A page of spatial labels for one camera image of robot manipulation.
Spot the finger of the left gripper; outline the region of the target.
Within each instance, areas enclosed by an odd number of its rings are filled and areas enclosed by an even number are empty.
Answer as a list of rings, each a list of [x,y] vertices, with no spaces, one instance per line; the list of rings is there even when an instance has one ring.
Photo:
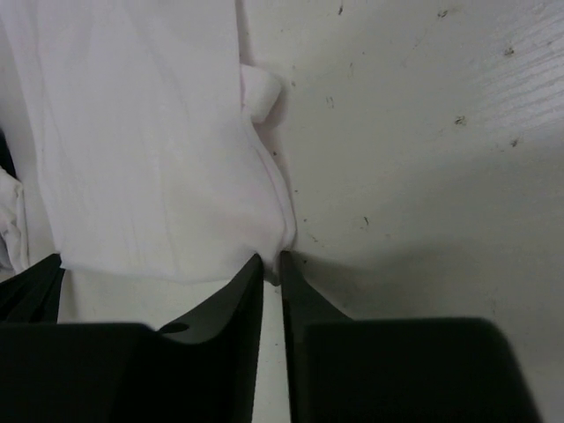
[[[1,323],[57,323],[65,269],[52,254],[1,283]]]

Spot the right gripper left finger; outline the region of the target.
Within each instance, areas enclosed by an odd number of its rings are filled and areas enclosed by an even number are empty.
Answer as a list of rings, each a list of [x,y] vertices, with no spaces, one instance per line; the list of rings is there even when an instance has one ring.
[[[4,422],[249,422],[263,262],[158,330],[1,323]]]

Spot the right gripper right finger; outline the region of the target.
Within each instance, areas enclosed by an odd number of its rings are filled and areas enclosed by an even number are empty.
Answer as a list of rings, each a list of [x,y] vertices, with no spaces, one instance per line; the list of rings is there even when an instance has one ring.
[[[512,348],[480,318],[354,320],[279,258],[294,422],[538,422]]]

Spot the white tank top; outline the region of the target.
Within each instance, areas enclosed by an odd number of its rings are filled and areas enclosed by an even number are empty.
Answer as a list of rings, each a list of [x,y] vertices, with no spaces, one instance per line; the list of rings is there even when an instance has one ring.
[[[73,271],[199,283],[295,235],[253,120],[232,1],[4,1],[56,251]]]

